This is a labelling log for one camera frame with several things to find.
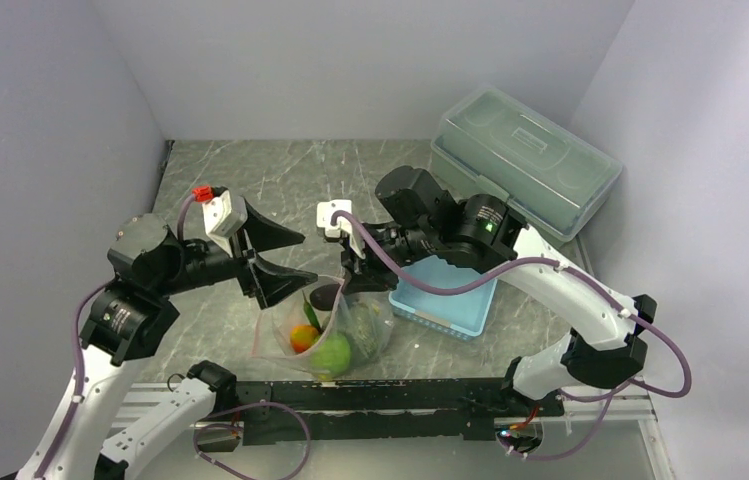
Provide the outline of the green custard apple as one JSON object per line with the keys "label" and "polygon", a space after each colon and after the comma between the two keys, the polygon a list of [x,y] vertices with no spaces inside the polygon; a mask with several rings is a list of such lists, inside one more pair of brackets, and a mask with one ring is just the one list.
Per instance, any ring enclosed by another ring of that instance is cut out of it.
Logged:
{"label": "green custard apple", "polygon": [[334,333],[320,342],[310,356],[310,366],[322,376],[336,377],[350,368],[352,350],[348,338]]}

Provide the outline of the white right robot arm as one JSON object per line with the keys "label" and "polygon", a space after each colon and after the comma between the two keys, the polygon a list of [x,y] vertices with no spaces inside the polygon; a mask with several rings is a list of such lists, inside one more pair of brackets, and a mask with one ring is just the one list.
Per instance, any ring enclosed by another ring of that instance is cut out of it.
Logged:
{"label": "white right robot arm", "polygon": [[556,343],[511,362],[500,391],[510,413],[524,415],[563,387],[611,390],[643,369],[648,346],[638,323],[652,322],[655,301],[612,291],[503,200],[489,194],[456,200],[428,171],[409,166],[383,177],[375,196],[390,221],[362,223],[346,200],[319,206],[318,227],[344,248],[346,292],[392,291],[404,280],[448,296],[498,279],[568,323]]}

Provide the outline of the purple eggplant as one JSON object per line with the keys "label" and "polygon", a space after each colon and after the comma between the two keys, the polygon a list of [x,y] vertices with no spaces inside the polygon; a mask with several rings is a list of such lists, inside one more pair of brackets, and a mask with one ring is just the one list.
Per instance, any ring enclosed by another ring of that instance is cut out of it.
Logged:
{"label": "purple eggplant", "polygon": [[318,286],[309,294],[309,302],[315,310],[329,312],[339,296],[341,286],[330,283]]}

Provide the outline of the orange mango fruit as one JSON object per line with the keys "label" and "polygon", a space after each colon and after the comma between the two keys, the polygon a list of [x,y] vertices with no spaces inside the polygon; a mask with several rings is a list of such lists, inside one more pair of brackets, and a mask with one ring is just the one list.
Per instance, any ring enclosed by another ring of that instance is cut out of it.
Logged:
{"label": "orange mango fruit", "polygon": [[321,332],[312,325],[295,326],[289,333],[289,344],[295,354],[310,349],[320,339]]}

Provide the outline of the green chili pepper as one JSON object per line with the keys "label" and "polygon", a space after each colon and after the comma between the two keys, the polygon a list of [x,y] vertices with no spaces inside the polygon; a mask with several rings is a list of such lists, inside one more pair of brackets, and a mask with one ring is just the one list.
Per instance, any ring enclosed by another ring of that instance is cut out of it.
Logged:
{"label": "green chili pepper", "polygon": [[303,312],[304,315],[309,323],[309,325],[314,328],[318,332],[322,332],[322,327],[320,325],[320,321],[318,318],[318,315],[309,301],[307,295],[305,293],[302,294],[303,297]]}

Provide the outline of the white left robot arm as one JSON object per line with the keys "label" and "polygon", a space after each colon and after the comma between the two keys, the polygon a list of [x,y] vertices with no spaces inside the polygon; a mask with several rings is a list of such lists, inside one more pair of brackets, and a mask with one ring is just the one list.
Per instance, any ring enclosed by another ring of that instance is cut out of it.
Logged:
{"label": "white left robot arm", "polygon": [[114,276],[77,308],[72,377],[18,478],[132,479],[190,424],[235,411],[235,375],[202,361],[148,414],[120,434],[110,431],[136,377],[178,318],[174,295],[236,280],[246,297],[267,309],[316,280],[314,273],[263,258],[302,243],[302,233],[219,187],[198,201],[205,239],[186,239],[180,227],[153,213],[120,226],[107,253]]}

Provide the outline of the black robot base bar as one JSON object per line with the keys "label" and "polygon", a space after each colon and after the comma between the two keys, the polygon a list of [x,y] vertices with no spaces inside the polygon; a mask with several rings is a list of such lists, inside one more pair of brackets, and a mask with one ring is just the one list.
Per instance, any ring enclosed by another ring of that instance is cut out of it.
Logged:
{"label": "black robot base bar", "polygon": [[236,422],[246,446],[281,441],[421,437],[493,439],[530,413],[535,424],[564,414],[549,394],[532,408],[505,393],[497,378],[240,381],[237,393],[206,417]]}

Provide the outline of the netted green melon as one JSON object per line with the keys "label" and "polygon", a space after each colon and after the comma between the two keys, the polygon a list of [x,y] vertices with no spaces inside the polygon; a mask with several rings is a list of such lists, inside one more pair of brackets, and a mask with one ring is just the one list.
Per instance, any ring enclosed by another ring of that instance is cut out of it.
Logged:
{"label": "netted green melon", "polygon": [[393,328],[391,308],[378,298],[354,298],[349,304],[349,313],[347,336],[354,352],[354,362],[371,362],[390,340]]}

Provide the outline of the clear zip top bag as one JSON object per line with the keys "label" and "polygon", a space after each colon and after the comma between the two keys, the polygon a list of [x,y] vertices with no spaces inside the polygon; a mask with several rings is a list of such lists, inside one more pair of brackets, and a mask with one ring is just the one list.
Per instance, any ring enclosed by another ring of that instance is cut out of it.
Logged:
{"label": "clear zip top bag", "polygon": [[251,356],[332,380],[379,360],[394,325],[385,295],[348,294],[343,280],[321,276],[260,313]]}

